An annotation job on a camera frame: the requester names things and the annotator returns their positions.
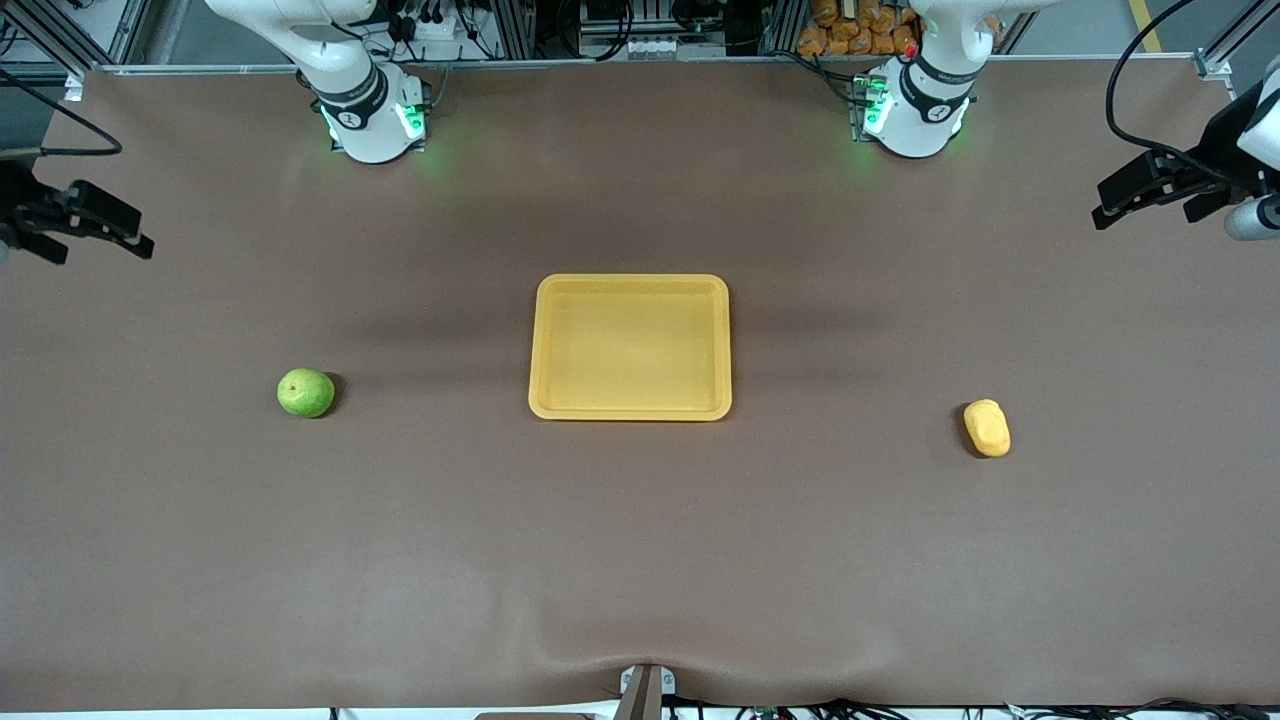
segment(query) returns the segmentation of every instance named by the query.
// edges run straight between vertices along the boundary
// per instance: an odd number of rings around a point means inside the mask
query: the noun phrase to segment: yellow tape
[[[1138,23],[1138,29],[1151,24],[1151,10],[1147,9],[1147,0],[1129,0],[1129,9],[1133,10],[1133,20]],[[1147,53],[1161,51],[1156,31],[1148,32],[1147,37],[1142,38],[1142,49]]]

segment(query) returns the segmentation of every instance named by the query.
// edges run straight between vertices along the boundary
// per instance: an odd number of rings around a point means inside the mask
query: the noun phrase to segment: brown table
[[[0,708],[564,702],[636,660],[723,702],[1280,700],[1280,250],[1093,231],[1108,70],[993,64],[927,161],[794,67],[467,72],[387,167],[291,77],[90,78],[127,151],[37,172],[157,250],[3,270]],[[1184,145],[1226,101],[1184,60],[1121,95]],[[723,277],[728,418],[534,418],[575,270]],[[334,415],[275,405],[296,365]]]

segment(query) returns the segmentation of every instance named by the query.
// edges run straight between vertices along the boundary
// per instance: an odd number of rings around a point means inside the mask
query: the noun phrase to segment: yellow tray
[[[550,275],[538,287],[529,407],[548,420],[719,420],[728,287],[716,275]]]

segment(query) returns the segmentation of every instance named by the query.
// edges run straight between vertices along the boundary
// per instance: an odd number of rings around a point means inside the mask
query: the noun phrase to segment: green lime
[[[275,398],[291,414],[300,418],[319,418],[333,405],[333,380],[311,368],[289,370],[275,388]]]

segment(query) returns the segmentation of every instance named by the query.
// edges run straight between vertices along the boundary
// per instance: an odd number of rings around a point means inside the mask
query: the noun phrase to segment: tray rim
[[[714,383],[717,389],[723,388],[722,401],[710,410],[557,410],[544,406],[538,398],[539,379],[541,377],[541,350],[549,337],[543,328],[547,322],[539,313],[544,302],[550,302],[550,295],[556,287],[575,282],[685,282],[712,286],[712,311],[714,314],[716,334],[719,336],[723,327],[724,346],[717,348],[714,365]],[[719,420],[728,414],[733,405],[733,366],[732,366],[732,327],[730,325],[730,296],[728,284],[719,277],[710,273],[554,273],[543,278],[538,284],[538,296],[534,305],[534,337],[532,356],[529,368],[529,409],[534,415],[544,420],[595,420],[595,421],[667,421],[667,423],[709,423]]]

